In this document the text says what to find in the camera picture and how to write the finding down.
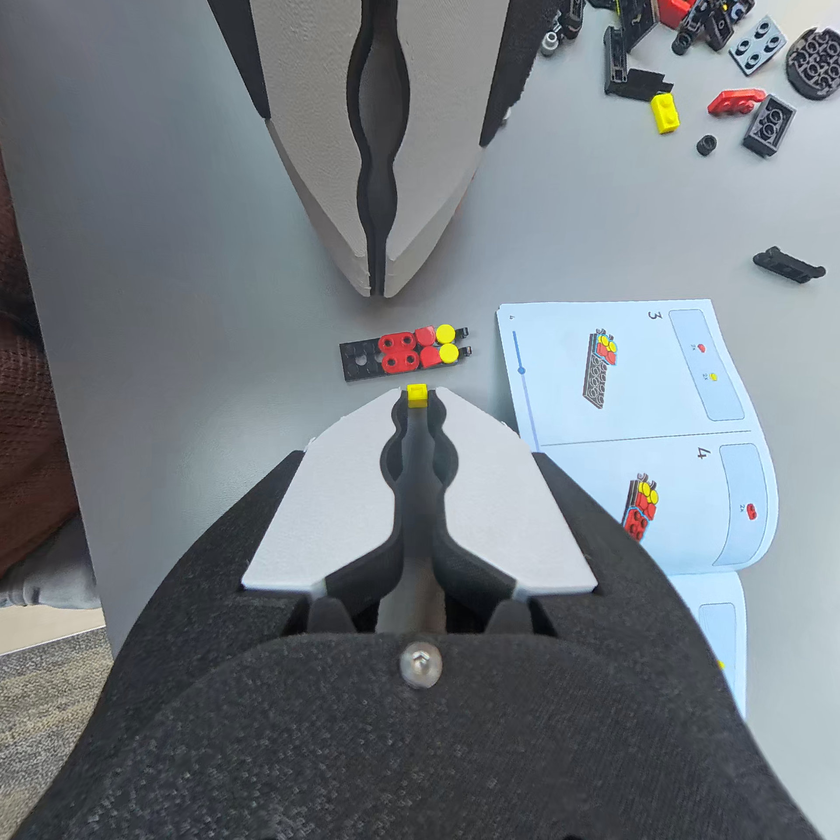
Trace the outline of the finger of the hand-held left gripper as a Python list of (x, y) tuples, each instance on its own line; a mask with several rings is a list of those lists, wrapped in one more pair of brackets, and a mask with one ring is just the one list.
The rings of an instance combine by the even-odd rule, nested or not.
[(375, 2), (255, 1), (266, 126), (322, 245), (353, 289), (377, 293), (360, 86)]
[(431, 255), (476, 173), (508, 6), (508, 1), (397, 4), (408, 111), (393, 164), (396, 208), (385, 244), (387, 298)]

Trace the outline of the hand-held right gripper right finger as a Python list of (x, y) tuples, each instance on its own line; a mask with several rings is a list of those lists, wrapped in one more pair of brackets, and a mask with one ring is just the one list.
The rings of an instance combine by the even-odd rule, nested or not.
[(582, 595), (597, 580), (529, 446), (445, 387), (429, 394), (440, 483), (433, 567), (444, 592), (476, 614), (500, 602)]

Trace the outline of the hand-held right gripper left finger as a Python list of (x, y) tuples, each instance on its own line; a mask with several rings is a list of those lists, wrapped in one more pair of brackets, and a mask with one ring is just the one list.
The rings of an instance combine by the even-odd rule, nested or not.
[(315, 437), (245, 571), (247, 592), (331, 597), (351, 616), (403, 574), (407, 397), (391, 389)]

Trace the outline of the black red yellow brick assembly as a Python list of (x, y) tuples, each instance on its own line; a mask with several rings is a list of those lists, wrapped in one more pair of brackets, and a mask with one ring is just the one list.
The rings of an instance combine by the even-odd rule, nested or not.
[(458, 364), (471, 356), (471, 348), (465, 344), (468, 337), (467, 327), (445, 323), (340, 343), (343, 379), (365, 382)]

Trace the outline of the grey desk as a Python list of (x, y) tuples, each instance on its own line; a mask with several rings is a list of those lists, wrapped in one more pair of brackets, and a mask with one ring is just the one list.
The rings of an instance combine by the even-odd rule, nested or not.
[[(405, 316), (476, 337), (447, 386), (513, 422), (502, 303), (708, 298), (780, 487), (746, 570), (756, 732), (838, 713), (838, 95), (784, 56), (755, 75), (796, 110), (780, 151), (707, 114), (742, 78), (660, 28), (639, 63), (680, 129), (602, 89), (606, 20), (534, 67), (418, 276), (360, 297), (321, 247), (199, 2), (2, 2), (2, 136), (112, 647), (173, 563), (286, 453), (375, 389), (337, 344)], [(717, 137), (708, 157), (697, 141)], [(753, 264), (771, 246), (826, 275)]]

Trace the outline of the light blue instruction booklet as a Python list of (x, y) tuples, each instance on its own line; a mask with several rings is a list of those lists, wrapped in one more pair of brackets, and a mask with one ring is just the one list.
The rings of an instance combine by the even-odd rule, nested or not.
[(506, 303), (497, 322), (520, 436), (658, 564), (747, 717), (739, 572), (779, 494), (711, 301)]

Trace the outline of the black angled toy brick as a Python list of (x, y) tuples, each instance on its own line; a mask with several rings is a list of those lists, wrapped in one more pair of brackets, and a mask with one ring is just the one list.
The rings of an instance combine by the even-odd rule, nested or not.
[(671, 93), (673, 83), (664, 73), (630, 68), (620, 29), (608, 26), (603, 36), (605, 56), (604, 92), (640, 102), (651, 102), (660, 94)]

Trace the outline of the pile of toy bricks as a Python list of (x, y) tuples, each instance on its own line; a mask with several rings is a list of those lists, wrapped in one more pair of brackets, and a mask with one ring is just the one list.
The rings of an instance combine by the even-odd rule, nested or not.
[[(664, 25), (675, 32), (673, 50), (681, 56), (697, 40), (704, 40), (712, 50), (720, 51), (755, 2), (590, 1), (590, 5), (614, 12), (627, 55), (651, 30)], [(557, 32), (560, 43), (576, 39), (581, 32), (584, 7), (585, 2), (580, 1), (558, 2), (547, 32)]]

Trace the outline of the red toy plate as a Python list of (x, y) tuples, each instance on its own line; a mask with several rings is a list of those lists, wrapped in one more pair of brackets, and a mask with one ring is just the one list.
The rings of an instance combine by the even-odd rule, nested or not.
[(707, 112), (714, 117), (749, 114), (767, 96), (767, 91), (760, 88), (723, 90), (708, 104)]

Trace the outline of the blue-grey square toy plate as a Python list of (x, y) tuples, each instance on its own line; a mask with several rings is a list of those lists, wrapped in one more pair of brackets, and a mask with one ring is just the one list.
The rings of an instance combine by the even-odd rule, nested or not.
[(748, 35), (733, 40), (728, 53), (746, 77), (774, 58), (786, 45), (787, 38), (771, 16), (765, 15)]

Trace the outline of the dark grey square brick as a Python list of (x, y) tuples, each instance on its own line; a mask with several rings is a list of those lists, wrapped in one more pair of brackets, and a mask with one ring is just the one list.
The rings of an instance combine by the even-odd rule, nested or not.
[(752, 121), (742, 138), (742, 146), (762, 158), (774, 156), (791, 126), (796, 109), (768, 94), (754, 110)]

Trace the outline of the grey cloth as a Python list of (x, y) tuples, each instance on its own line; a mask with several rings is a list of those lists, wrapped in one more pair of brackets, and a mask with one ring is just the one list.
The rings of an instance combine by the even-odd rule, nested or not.
[(101, 607), (81, 515), (68, 520), (1, 579), (1, 607), (48, 606), (60, 610)]

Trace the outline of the black round toy plate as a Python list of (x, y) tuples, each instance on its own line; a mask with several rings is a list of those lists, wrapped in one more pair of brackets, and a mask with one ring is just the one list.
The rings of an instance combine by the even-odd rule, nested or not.
[(800, 95), (824, 101), (839, 90), (839, 34), (832, 28), (806, 30), (785, 58), (788, 81)]

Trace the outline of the person in brown sweater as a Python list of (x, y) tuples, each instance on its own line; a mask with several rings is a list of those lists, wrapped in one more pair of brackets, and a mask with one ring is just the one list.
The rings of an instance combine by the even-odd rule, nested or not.
[(1, 573), (79, 512), (5, 168), (1, 168)]

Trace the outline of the long black hinge piece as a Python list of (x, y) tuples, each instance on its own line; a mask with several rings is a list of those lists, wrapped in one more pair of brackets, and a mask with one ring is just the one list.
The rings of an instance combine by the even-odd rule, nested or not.
[(804, 285), (813, 279), (826, 275), (824, 266), (814, 266), (783, 252), (778, 246), (771, 246), (752, 257), (754, 265), (779, 277)]

